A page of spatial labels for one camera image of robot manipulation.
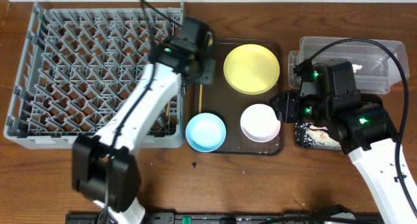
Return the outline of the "white bowl with food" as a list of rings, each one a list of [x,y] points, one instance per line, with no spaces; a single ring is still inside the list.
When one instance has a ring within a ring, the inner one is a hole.
[[[253,104],[243,111],[240,128],[248,139],[257,143],[266,143],[279,134],[281,122],[269,105]]]

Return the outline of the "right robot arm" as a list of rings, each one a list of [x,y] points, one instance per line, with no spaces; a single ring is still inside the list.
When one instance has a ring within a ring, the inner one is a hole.
[[[300,91],[283,91],[270,99],[278,120],[325,127],[365,180],[385,223],[415,223],[410,202],[416,184],[402,150],[399,134],[375,94],[356,87],[354,69],[346,59],[330,59],[295,67]]]

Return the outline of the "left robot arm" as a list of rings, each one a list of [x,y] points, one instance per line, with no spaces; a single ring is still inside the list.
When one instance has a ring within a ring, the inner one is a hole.
[[[92,137],[81,135],[72,146],[72,187],[102,205],[94,223],[141,223],[145,209],[136,158],[161,110],[184,82],[211,82],[209,53],[214,31],[186,17],[180,32],[151,48],[149,63],[116,115]]]

